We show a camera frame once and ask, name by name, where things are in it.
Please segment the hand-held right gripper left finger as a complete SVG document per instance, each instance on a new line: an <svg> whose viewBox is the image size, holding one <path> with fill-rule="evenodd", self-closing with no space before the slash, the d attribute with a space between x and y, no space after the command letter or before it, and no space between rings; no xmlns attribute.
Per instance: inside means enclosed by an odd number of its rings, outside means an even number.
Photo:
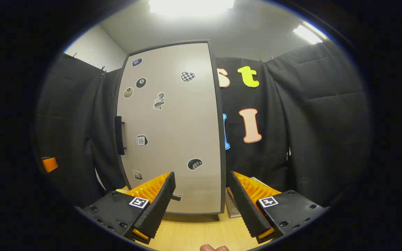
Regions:
<svg viewBox="0 0 402 251"><path fill-rule="evenodd" d="M176 188L174 172L126 191L116 189L83 208L85 216L118 235L149 244Z"/></svg>

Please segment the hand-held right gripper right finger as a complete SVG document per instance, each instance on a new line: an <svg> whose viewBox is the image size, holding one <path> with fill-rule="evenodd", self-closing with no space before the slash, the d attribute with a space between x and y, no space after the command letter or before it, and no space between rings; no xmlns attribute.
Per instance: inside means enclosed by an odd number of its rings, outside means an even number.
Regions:
<svg viewBox="0 0 402 251"><path fill-rule="evenodd" d="M290 235L328 211L297 191L279 192L234 171L228 180L244 224L258 243Z"/></svg>

